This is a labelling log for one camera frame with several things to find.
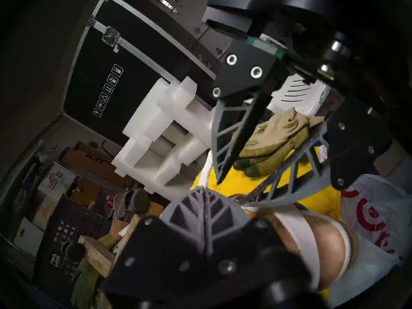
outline cardboard box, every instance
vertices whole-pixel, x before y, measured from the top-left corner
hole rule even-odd
[[[57,205],[61,195],[67,192],[75,178],[76,175],[67,169],[59,165],[53,165],[40,183],[37,192],[41,199],[44,199],[46,196],[54,198]]]
[[[28,255],[36,258],[42,238],[43,232],[26,218],[23,218],[14,238],[14,244]]]
[[[36,225],[41,230],[46,230],[47,223],[51,215],[53,215],[53,211],[58,204],[58,200],[56,200],[52,196],[46,196],[40,205],[39,209],[37,209],[36,214],[33,218],[33,224]]]
[[[74,189],[71,199],[82,206],[88,207],[92,201],[96,201],[101,187],[87,178],[81,178],[77,182],[77,186]]]

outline white foam insert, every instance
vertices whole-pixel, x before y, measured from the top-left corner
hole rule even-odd
[[[189,77],[181,84],[162,78],[154,84],[124,128],[130,139],[112,162],[116,173],[169,200],[186,194],[194,177],[180,173],[182,163],[190,165],[211,146],[214,115],[195,99],[196,88]]]
[[[130,138],[137,138],[139,134],[143,134],[144,131],[152,124],[152,122],[160,114],[161,110],[153,106],[157,98],[161,96],[169,87],[169,83],[160,78],[153,85],[149,93],[140,103],[137,110],[127,123],[123,130],[123,134]]]

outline sticker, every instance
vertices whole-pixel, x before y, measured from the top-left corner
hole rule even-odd
[[[103,90],[104,90],[106,93],[112,94],[114,89],[115,89],[115,88],[114,88],[113,86],[110,86],[110,85],[107,84],[107,83],[104,84]]]
[[[102,101],[97,101],[96,107],[100,108],[101,110],[104,110],[106,107],[106,104],[103,103]]]
[[[120,66],[118,66],[117,64],[113,65],[112,68],[112,73],[114,75],[117,75],[118,77],[120,77],[123,73],[123,68],[121,68]]]
[[[107,103],[109,101],[110,96],[107,96],[106,94],[102,93],[99,96],[99,99],[105,103]]]
[[[107,78],[107,83],[110,83],[113,86],[116,86],[118,80],[119,80],[118,77],[114,76],[113,74],[109,74],[109,77]]]
[[[96,115],[97,117],[102,117],[103,112],[100,109],[95,108],[93,110],[93,114]]]
[[[50,263],[52,266],[54,266],[54,267],[56,267],[56,268],[59,268],[62,258],[63,258],[63,256],[61,256],[61,255],[59,255],[59,254],[57,254],[57,253],[52,253],[52,255],[50,256],[50,261],[49,261],[49,263]]]

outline wooden board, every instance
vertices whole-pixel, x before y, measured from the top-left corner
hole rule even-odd
[[[115,260],[115,255],[91,237],[80,236],[79,243],[86,248],[87,261],[103,276],[107,277]]]
[[[130,221],[129,227],[127,228],[126,234],[124,235],[124,237],[122,238],[122,240],[119,242],[120,246],[119,246],[119,251],[117,253],[117,255],[115,256],[115,259],[113,261],[113,265],[111,267],[113,267],[117,261],[117,259],[119,258],[120,254],[122,253],[125,245],[127,244],[129,238],[131,237],[132,233],[134,232],[134,230],[136,229],[137,223],[139,222],[140,218],[137,215],[133,215],[133,218]],[[107,300],[105,294],[102,292],[100,293],[100,296],[97,300],[97,308],[98,309],[111,309],[112,306],[109,303],[109,301]]]

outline glove finger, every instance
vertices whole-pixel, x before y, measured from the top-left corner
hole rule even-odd
[[[293,140],[289,140],[285,145],[279,148],[267,160],[252,165],[245,169],[245,175],[248,177],[261,177],[274,172],[281,162],[286,158],[288,153],[294,148]]]
[[[309,128],[306,126],[289,139],[286,144],[280,147],[267,160],[245,169],[245,175],[248,177],[261,177],[273,173],[279,164],[284,161],[289,152],[292,149],[299,147],[308,136]]]
[[[269,157],[270,156],[264,156],[264,157],[258,157],[258,158],[241,158],[241,159],[236,160],[233,163],[233,168],[236,169],[237,171],[244,171],[249,166],[260,163],[264,160],[267,160]]]

